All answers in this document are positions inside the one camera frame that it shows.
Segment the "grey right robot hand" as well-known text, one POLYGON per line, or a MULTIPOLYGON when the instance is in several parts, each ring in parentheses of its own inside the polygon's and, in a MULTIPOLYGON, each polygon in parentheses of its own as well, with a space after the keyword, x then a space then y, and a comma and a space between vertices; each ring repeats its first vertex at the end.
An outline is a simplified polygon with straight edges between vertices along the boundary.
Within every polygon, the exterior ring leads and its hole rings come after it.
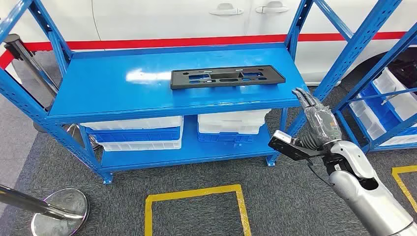
POLYGON ((301 88, 293 89, 292 94, 299 100, 309 125, 309 133, 298 138, 304 148, 318 149, 342 139, 340 127, 328 106, 301 88))

